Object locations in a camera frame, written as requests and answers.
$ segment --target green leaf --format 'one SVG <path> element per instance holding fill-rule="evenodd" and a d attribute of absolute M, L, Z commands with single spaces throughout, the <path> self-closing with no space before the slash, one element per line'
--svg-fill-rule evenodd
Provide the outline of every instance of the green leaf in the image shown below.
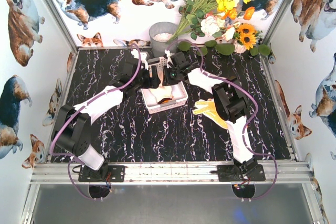
<path fill-rule="evenodd" d="M 194 25 L 197 25 L 197 24 L 200 23 L 200 22 L 198 21 L 198 18 L 192 18 L 191 22 L 192 22 Z"/>
<path fill-rule="evenodd" d="M 204 17 L 204 12 L 202 10 L 197 10 L 196 17 L 202 19 Z"/>
<path fill-rule="evenodd" d="M 187 4 L 188 4 L 188 5 L 194 5 L 194 1 L 192 1 L 192 0 L 187 0 Z"/>
<path fill-rule="evenodd" d="M 261 44 L 259 46 L 259 52 L 263 55 L 263 56 L 269 56 L 271 53 L 271 49 L 269 46 L 266 46 L 265 44 Z"/>
<path fill-rule="evenodd" d="M 201 47 L 200 50 L 201 50 L 203 56 L 206 56 L 206 54 L 208 53 L 208 49 L 206 47 Z"/>
<path fill-rule="evenodd" d="M 188 51 L 190 49 L 191 44 L 186 42 L 186 41 L 182 41 L 179 43 L 178 48 L 180 51 Z"/>
<path fill-rule="evenodd" d="M 194 32 L 192 32 L 192 33 L 190 34 L 190 37 L 191 37 L 193 40 L 196 40 L 196 39 L 197 39 L 197 35 L 196 35 L 196 33 L 194 33 Z"/>
<path fill-rule="evenodd" d="M 214 33 L 214 34 L 212 34 L 212 37 L 214 37 L 214 38 L 219 38 L 219 37 L 221 37 L 222 36 L 222 33 L 220 32 L 220 31 L 218 31 L 218 32 L 216 32 L 216 33 Z"/>
<path fill-rule="evenodd" d="M 217 44 L 215 48 L 222 55 L 231 55 L 235 51 L 233 44 Z"/>
<path fill-rule="evenodd" d="M 214 46 L 217 45 L 217 41 L 215 41 L 215 40 L 213 39 L 213 40 L 209 40 L 209 41 L 207 41 L 207 42 L 204 43 L 204 44 L 205 44 L 205 46 L 207 46 L 207 47 L 214 47 Z"/>
<path fill-rule="evenodd" d="M 250 49 L 251 56 L 256 56 L 258 55 L 258 53 L 259 53 L 258 47 L 254 46 Z"/>

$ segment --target flower bouquet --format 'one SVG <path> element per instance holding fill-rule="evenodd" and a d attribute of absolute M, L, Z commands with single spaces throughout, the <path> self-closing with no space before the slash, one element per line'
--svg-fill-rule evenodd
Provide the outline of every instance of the flower bouquet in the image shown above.
<path fill-rule="evenodd" d="M 185 5 L 178 9 L 182 17 L 171 40 L 189 33 L 193 40 L 198 37 L 213 36 L 216 40 L 222 39 L 234 44 L 217 45 L 215 40 L 205 43 L 206 46 L 216 46 L 216 49 L 222 54 L 229 55 L 233 51 L 239 50 L 239 47 L 240 51 L 247 49 L 252 55 L 258 54 L 258 48 L 254 45 L 260 38 L 261 32 L 257 31 L 253 25 L 237 20 L 238 18 L 251 19 L 255 11 L 254 7 L 246 9 L 245 12 L 241 12 L 241 10 L 243 2 L 248 3 L 252 0 L 184 1 Z"/>

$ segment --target white wall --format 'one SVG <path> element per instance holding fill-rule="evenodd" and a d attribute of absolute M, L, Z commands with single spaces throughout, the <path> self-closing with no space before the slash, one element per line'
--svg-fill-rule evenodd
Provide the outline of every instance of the white wall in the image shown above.
<path fill-rule="evenodd" d="M 34 1 L 39 15 L 45 17 L 45 23 L 40 25 L 39 30 L 43 42 L 34 43 L 34 54 L 28 65 L 23 67 L 16 62 L 9 47 L 9 7 L 6 0 L 0 0 L 0 94 L 5 82 L 16 74 L 25 82 L 33 101 L 31 107 L 24 101 L 21 102 L 18 138 L 23 143 L 22 151 L 17 149 L 15 154 L 10 151 L 0 159 L 0 222 L 6 224 L 18 224 L 20 221 L 32 172 L 31 168 L 22 168 L 23 161 L 32 151 L 30 134 L 35 135 L 44 144 L 48 141 L 51 126 L 42 126 L 42 121 L 49 108 L 49 100 L 57 78 L 61 79 L 63 85 L 65 83 L 66 64 L 71 50 L 46 5 L 42 0 Z"/>
<path fill-rule="evenodd" d="M 313 111 L 311 105 L 316 102 L 316 90 L 334 66 L 336 29 L 317 42 L 315 52 L 311 51 L 311 40 L 306 36 L 303 42 L 299 41 L 300 30 L 301 26 L 293 21 L 289 8 L 271 39 L 277 58 L 272 70 L 282 86 L 290 111 L 294 112 L 298 105 L 302 105 L 302 122 L 312 130 L 312 134 L 294 140 L 294 143 L 301 161 L 307 153 L 311 154 L 326 214 L 330 223 L 336 223 L 336 191 L 332 186 L 336 179 L 336 161 L 330 155 L 330 152 L 336 153 L 336 139 L 319 117 L 309 116 L 309 111 Z"/>

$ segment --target orange flower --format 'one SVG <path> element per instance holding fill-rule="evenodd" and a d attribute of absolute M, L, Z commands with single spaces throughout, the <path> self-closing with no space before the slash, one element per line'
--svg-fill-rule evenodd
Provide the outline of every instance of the orange flower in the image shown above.
<path fill-rule="evenodd" d="M 244 14 L 244 19 L 250 20 L 252 18 L 254 11 L 255 11 L 255 8 L 253 6 L 247 8 Z"/>
<path fill-rule="evenodd" d="M 227 16 L 230 19 L 234 20 L 238 16 L 237 9 L 233 8 L 232 10 L 230 10 Z"/>

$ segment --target black bracket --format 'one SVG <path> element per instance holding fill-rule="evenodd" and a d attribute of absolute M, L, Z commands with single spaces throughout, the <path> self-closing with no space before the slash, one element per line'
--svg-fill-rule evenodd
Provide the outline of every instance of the black bracket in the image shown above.
<path fill-rule="evenodd" d="M 110 175 L 110 182 L 124 182 L 125 166 L 124 165 L 109 165 L 104 161 L 99 170 L 92 170 L 88 166 L 80 168 L 79 182 L 105 182 Z"/>
<path fill-rule="evenodd" d="M 211 173 L 218 174 L 219 182 L 244 181 L 245 177 L 250 178 L 251 182 L 266 180 L 263 166 L 258 164 L 254 157 L 243 164 L 234 159 L 233 165 L 217 165 L 217 170 Z"/>

